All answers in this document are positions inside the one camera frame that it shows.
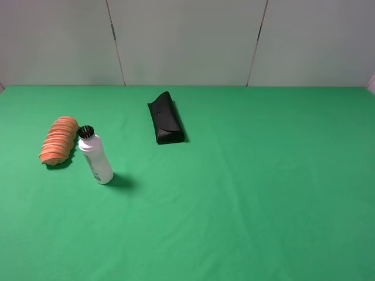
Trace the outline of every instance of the bottle label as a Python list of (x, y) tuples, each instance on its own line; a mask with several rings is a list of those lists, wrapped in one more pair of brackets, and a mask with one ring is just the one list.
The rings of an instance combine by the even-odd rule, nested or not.
[(88, 157), (88, 156), (85, 155), (85, 154), (84, 154), (84, 157), (85, 157), (86, 160), (87, 160), (88, 166), (90, 167), (90, 170), (91, 170), (91, 172), (92, 172), (93, 175), (94, 175), (94, 178), (95, 178), (96, 180), (98, 180), (98, 181), (101, 181), (101, 179), (100, 179), (98, 173), (95, 171), (95, 169), (94, 169), (94, 167), (93, 167), (93, 164), (92, 164), (92, 162), (91, 162), (90, 157)]

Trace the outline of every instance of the white wall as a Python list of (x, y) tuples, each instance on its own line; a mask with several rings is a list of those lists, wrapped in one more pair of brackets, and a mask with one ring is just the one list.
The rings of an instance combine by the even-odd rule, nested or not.
[(127, 85), (246, 85), (265, 0), (108, 0)]
[(1, 0), (0, 81), (123, 85), (105, 0)]
[(270, 0), (250, 85), (365, 87), (374, 13), (374, 0)]

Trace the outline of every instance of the plastic bottle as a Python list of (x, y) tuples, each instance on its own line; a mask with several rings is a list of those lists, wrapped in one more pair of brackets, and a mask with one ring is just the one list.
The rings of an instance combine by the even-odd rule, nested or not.
[(80, 140), (78, 146), (83, 152), (87, 163), (93, 172), (94, 178), (100, 184), (106, 184), (113, 178), (112, 168), (104, 154), (103, 145), (91, 126), (82, 126), (78, 129)]

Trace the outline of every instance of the bottle cap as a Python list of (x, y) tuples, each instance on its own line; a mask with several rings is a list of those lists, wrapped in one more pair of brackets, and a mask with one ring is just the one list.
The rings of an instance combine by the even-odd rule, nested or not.
[(87, 126), (87, 125), (79, 127), (77, 133), (78, 133), (78, 136), (80, 136), (80, 138), (82, 139), (90, 139), (95, 135), (94, 128), (91, 126)]

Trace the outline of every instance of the white bottle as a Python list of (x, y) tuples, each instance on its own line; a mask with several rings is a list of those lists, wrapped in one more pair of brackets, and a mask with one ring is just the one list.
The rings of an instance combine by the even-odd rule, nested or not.
[(91, 126), (80, 127), (78, 135), (80, 136), (78, 147), (83, 152), (94, 178), (100, 184), (108, 183), (113, 178), (113, 171), (104, 154), (99, 136), (94, 133), (94, 128)]

